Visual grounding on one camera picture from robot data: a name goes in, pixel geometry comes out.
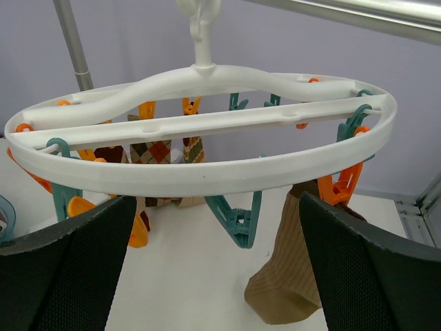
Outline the plain brown sock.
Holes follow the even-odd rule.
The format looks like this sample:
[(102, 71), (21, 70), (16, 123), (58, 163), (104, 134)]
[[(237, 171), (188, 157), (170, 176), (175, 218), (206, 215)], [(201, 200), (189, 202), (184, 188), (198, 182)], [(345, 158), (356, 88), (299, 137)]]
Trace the plain brown sock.
[(246, 303), (267, 325), (303, 321), (321, 308), (300, 222), (304, 192), (318, 196), (317, 180), (294, 184), (287, 193), (271, 258), (245, 288)]

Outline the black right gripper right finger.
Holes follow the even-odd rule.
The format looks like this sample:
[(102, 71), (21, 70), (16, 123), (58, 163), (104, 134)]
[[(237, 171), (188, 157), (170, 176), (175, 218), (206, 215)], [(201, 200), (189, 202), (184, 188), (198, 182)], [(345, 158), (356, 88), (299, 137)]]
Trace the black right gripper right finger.
[(387, 232), (309, 193), (299, 207), (329, 330), (440, 329), (440, 249)]

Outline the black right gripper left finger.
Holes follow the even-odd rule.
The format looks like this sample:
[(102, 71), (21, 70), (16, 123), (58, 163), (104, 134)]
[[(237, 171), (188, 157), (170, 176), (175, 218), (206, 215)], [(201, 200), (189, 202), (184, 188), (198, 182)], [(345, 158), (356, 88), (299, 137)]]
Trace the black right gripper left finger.
[(104, 330), (135, 211), (117, 196), (1, 243), (1, 329)]

